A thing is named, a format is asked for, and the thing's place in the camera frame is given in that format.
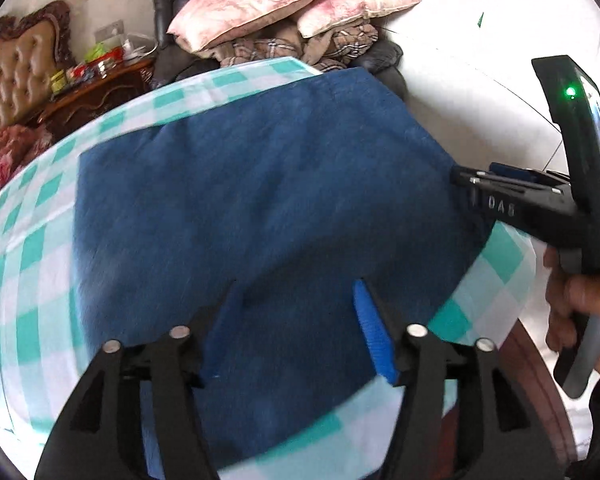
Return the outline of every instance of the green and white tablecloth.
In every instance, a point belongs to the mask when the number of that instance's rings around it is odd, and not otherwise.
[[[32,478],[42,445],[88,365],[75,311],[71,255],[78,156],[98,142],[319,75],[274,59],[209,72],[146,94],[87,124],[0,192],[0,442]],[[497,224],[430,327],[448,340],[502,343],[535,277],[526,237]],[[447,407],[455,399],[450,383]],[[286,444],[223,479],[355,479],[386,452],[400,391],[376,379]]]

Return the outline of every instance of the wooden nightstand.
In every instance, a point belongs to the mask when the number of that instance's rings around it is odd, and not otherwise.
[[[97,77],[49,103],[38,123],[45,123],[54,142],[58,142],[102,114],[148,92],[153,72],[153,58],[118,65],[106,77]]]

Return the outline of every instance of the tufted headboard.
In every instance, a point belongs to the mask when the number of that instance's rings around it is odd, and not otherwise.
[[[0,18],[0,128],[25,123],[51,96],[51,76],[74,64],[69,7],[58,0],[25,16]]]

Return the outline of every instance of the screen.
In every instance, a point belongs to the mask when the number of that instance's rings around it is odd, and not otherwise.
[[[596,90],[596,87],[583,75],[580,76],[580,81],[589,101],[591,117],[593,118],[593,123],[596,125],[596,135],[598,136],[598,145],[600,146],[600,94]]]

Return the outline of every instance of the dark blue fabric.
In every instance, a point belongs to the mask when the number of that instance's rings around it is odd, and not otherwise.
[[[151,341],[238,280],[241,329],[196,397],[217,467],[266,451],[374,377],[355,279],[426,323],[479,254],[491,225],[452,164],[363,69],[95,146],[74,229],[90,353]]]

